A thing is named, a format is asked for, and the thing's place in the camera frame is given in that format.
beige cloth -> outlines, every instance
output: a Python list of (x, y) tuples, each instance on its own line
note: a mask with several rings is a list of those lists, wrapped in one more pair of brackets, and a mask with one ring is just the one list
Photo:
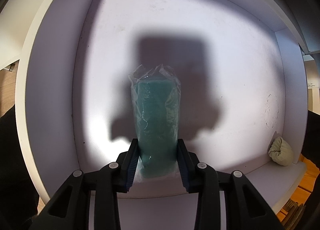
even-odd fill
[(274, 162), (282, 166), (288, 166), (293, 161), (293, 151), (282, 137), (275, 139), (268, 153)]

light wood floor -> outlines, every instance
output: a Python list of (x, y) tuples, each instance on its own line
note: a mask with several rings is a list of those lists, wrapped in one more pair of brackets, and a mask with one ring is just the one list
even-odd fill
[[(17, 61), (13, 72), (6, 70), (0, 71), (0, 116), (4, 115), (14, 105), (14, 93), (16, 86), (17, 67), (19, 62)], [(316, 177), (319, 175), (319, 169), (309, 160), (300, 156), (300, 160), (307, 164), (307, 172), (301, 180), (298, 188), (291, 196), (291, 199), (299, 204), (305, 203), (308, 196), (313, 190)], [(44, 207), (42, 200), (39, 200), (38, 212)], [(278, 218), (283, 220), (287, 213), (282, 209), (278, 214)]]

silver rivet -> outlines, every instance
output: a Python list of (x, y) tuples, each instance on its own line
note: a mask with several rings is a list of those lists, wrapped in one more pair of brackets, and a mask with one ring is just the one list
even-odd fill
[(119, 164), (116, 163), (116, 162), (112, 162), (112, 163), (109, 164), (109, 168), (110, 169), (116, 169), (116, 168), (118, 168), (118, 166), (119, 166)]
[(199, 169), (205, 169), (205, 168), (207, 167), (207, 164), (205, 164), (204, 162), (199, 162), (199, 163), (197, 164), (197, 167), (198, 167)]
[(236, 170), (236, 171), (233, 172), (233, 175), (234, 175), (235, 177), (242, 177), (242, 172), (239, 171), (239, 170)]
[(74, 177), (79, 177), (79, 176), (82, 175), (82, 171), (81, 171), (81, 170), (75, 170), (75, 171), (72, 173), (72, 175), (73, 175)]

clear plastic wrapper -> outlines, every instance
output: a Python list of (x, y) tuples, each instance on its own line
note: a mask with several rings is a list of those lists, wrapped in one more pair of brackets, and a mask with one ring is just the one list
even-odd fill
[(129, 75), (134, 123), (140, 149), (138, 170), (144, 178), (175, 174), (181, 85), (169, 66)]

green soap bar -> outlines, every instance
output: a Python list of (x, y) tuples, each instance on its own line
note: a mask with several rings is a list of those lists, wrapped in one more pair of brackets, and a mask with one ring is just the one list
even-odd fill
[(141, 173), (146, 178), (164, 176), (175, 169), (180, 92), (169, 79), (142, 80), (133, 88)]

